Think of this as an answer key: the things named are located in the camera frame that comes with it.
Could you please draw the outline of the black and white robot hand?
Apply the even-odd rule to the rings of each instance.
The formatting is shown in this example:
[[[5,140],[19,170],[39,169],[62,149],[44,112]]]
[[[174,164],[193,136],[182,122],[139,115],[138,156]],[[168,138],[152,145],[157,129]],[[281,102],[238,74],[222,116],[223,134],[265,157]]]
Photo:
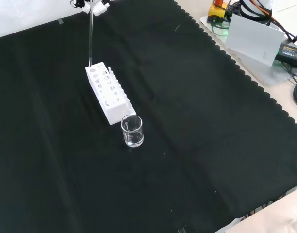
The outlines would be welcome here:
[[[110,2],[110,0],[71,0],[70,4],[74,8],[81,8],[87,14],[92,12],[93,15],[99,16],[107,11]]]

